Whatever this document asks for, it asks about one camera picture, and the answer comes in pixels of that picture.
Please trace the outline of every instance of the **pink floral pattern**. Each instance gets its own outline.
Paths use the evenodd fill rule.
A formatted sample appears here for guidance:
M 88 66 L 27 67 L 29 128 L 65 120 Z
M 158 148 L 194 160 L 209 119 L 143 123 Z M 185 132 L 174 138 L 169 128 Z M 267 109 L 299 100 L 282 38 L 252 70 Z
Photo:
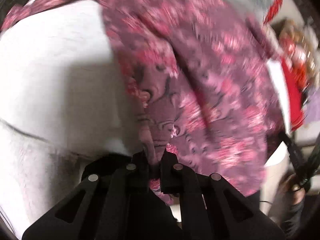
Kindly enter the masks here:
M 14 6 L 2 30 L 71 0 Z M 165 148 L 196 172 L 218 172 L 244 195 L 259 190 L 283 120 L 259 24 L 223 0 L 97 0 L 157 171 Z M 159 180 L 152 190 L 165 201 Z

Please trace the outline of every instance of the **lavender fabric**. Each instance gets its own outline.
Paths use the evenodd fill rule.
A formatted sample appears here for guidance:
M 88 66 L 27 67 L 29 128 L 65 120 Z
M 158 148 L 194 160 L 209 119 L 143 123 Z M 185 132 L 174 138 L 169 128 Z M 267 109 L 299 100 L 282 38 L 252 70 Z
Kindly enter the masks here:
M 72 0 L 14 6 L 2 30 Z M 284 128 L 259 24 L 223 0 L 97 0 L 153 167 L 165 149 L 198 173 L 220 173 L 244 195 L 259 190 Z

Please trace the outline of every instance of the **metal rivet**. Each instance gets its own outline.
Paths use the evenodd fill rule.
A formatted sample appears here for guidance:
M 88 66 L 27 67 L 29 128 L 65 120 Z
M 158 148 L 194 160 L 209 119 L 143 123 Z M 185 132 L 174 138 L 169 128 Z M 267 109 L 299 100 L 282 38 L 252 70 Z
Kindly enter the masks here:
M 211 175 L 211 179 L 218 181 L 221 179 L 221 175 L 218 173 L 214 173 Z
M 91 174 L 89 177 L 88 177 L 88 180 L 89 181 L 97 181 L 99 178 L 99 176 L 97 174 Z
M 134 171 L 135 169 L 136 169 L 136 165 L 135 164 L 133 164 L 133 163 L 129 163 L 128 165 L 127 165 L 127 170 L 128 171 Z
M 294 184 L 294 185 L 292 186 L 292 191 L 297 191 L 297 190 L 299 190 L 299 189 L 300 189 L 300 187 L 299 187 L 298 184 Z
M 176 171 L 181 171 L 183 169 L 183 165 L 180 164 L 180 163 L 177 163 L 175 165 L 173 165 L 173 168 L 176 170 Z

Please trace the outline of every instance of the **triangular cutout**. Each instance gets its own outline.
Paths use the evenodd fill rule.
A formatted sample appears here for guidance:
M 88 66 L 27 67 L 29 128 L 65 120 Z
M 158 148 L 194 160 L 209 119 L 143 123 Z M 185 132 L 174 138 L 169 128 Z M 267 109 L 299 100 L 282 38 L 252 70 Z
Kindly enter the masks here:
M 60 208 L 55 214 L 56 218 L 59 218 L 67 223 L 72 223 L 76 217 L 80 204 L 84 198 L 85 190 L 81 190 L 75 195 L 69 202 Z
M 223 193 L 228 201 L 232 215 L 238 223 L 253 217 L 253 213 L 229 190 L 226 189 Z

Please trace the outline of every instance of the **red fabric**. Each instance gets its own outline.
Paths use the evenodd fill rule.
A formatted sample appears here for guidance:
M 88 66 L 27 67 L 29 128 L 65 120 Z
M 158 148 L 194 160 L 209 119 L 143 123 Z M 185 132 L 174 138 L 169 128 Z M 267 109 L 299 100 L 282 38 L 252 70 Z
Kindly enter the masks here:
M 282 6 L 283 0 L 275 0 L 270 6 L 266 18 L 264 19 L 263 24 L 270 22 L 279 12 Z
M 295 131 L 303 124 L 303 112 L 301 110 L 302 93 L 299 91 L 297 83 L 294 80 L 294 74 L 289 71 L 284 58 L 282 58 L 282 69 L 289 94 L 292 131 Z

